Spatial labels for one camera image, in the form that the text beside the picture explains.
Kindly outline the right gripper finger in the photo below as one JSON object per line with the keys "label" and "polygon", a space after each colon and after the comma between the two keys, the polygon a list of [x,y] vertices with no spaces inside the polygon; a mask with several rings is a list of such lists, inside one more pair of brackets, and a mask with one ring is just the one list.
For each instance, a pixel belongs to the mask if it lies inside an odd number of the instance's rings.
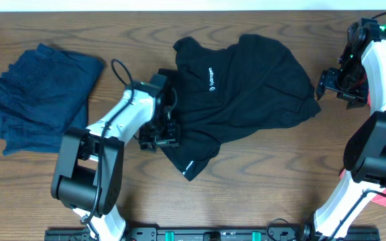
{"label": "right gripper finger", "polygon": [[323,97],[325,90],[326,90],[326,75],[321,75],[316,88],[317,100],[320,100]]}
{"label": "right gripper finger", "polygon": [[348,100],[348,103],[346,105],[346,109],[354,109],[354,108],[362,108],[367,105],[366,100]]}

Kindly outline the black t-shirt with white logo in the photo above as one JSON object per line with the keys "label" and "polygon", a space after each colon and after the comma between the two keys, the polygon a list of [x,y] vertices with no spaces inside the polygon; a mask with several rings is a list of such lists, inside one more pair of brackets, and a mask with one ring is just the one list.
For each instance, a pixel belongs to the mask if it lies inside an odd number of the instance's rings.
{"label": "black t-shirt with white logo", "polygon": [[180,144],[164,154],[193,180],[224,143],[263,129],[288,129],[315,117],[320,106],[306,71],[276,39],[242,35],[221,50],[179,39],[175,70],[161,70],[177,93],[173,117]]}

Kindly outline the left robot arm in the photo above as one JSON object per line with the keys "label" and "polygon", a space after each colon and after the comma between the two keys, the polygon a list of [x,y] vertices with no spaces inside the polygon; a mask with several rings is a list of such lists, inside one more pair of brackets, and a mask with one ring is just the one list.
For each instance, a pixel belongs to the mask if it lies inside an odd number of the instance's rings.
{"label": "left robot arm", "polygon": [[180,128],[172,118],[177,95],[166,77],[134,82],[120,102],[85,129],[68,129],[51,186],[52,197],[80,216],[82,230],[48,230],[46,240],[124,240],[126,221],[116,202],[125,145],[139,136],[142,150],[177,147]]}

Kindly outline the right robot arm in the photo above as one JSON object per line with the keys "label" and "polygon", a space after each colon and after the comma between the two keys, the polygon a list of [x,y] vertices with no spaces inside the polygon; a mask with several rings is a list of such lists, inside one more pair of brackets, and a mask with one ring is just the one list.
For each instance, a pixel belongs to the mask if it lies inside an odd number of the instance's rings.
{"label": "right robot arm", "polygon": [[316,90],[348,102],[348,108],[369,106],[369,118],[348,140],[344,174],[326,203],[297,232],[297,240],[378,240],[374,230],[351,228],[377,195],[386,197],[386,25],[376,17],[349,26],[339,69],[323,71]]}

